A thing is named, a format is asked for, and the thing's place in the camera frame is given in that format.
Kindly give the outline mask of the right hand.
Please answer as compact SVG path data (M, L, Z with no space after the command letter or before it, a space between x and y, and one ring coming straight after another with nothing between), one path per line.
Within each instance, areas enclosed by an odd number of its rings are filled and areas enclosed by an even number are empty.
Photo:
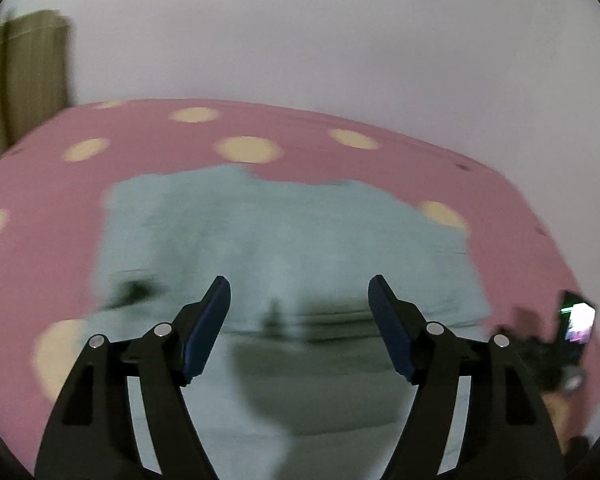
M582 434L570 434L569 421L571 415L571 404L569 399L559 392L542 392L541 398L550 415L555 434L558 439L562 455L567 455L573 445L586 440Z

